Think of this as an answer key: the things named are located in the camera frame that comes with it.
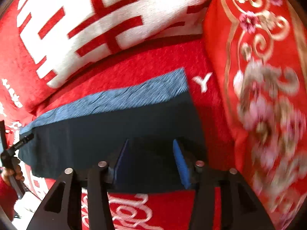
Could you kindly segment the red sleeve left forearm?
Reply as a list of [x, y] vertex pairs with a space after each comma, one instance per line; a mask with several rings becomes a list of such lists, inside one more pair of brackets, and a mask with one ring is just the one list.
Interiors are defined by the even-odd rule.
[[7, 217], [12, 221], [15, 216], [14, 205], [18, 200], [16, 191], [5, 183], [1, 178], [0, 181], [0, 205]]

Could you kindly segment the left hand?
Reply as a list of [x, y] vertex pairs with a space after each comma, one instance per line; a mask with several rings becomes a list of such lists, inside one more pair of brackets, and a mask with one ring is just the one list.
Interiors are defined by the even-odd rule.
[[15, 177], [16, 180], [19, 181], [24, 181], [24, 176], [23, 173], [21, 171], [21, 167], [19, 165], [20, 163], [20, 159], [17, 157], [13, 157], [12, 158], [12, 162], [14, 164], [14, 168], [13, 169], [9, 169], [9, 168], [3, 168], [2, 172], [1, 172], [1, 178], [2, 180], [8, 185], [11, 186], [10, 183], [10, 177]]

